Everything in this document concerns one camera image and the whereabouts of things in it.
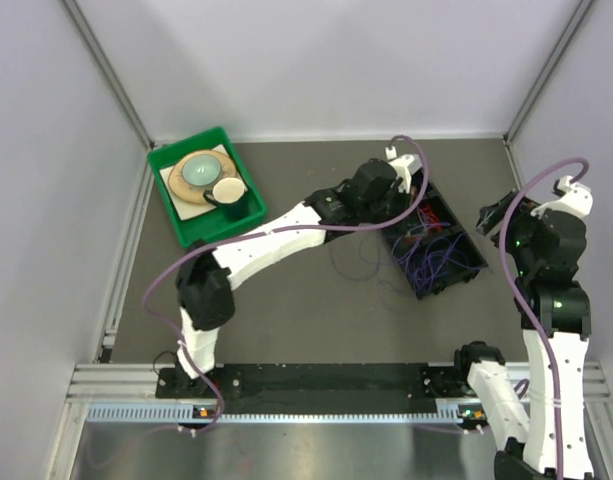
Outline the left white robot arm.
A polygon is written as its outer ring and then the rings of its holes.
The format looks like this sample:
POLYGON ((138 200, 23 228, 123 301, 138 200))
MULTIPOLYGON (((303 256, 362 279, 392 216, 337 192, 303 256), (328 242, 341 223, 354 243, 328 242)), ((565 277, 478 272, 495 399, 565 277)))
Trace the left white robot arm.
POLYGON ((182 317, 178 384, 191 396, 212 387, 220 327, 235 313, 234 292, 262 270, 302 250, 319 247, 369 225, 392 225, 413 200, 421 179, 417 155, 371 159, 339 185, 317 190, 286 214, 185 263, 175 285, 182 317))

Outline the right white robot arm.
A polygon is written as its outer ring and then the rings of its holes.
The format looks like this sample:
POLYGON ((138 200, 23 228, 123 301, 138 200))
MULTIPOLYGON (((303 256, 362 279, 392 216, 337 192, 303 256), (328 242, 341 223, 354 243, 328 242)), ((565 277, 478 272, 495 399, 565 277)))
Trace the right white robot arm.
POLYGON ((497 479, 592 479, 584 425, 583 370, 591 334, 590 300, 576 281, 587 246, 589 190, 575 185, 538 204, 510 193, 481 209, 479 229, 504 260, 528 354, 529 403, 523 405, 499 349, 471 342, 455 353, 452 380, 477 395, 497 447, 497 479))

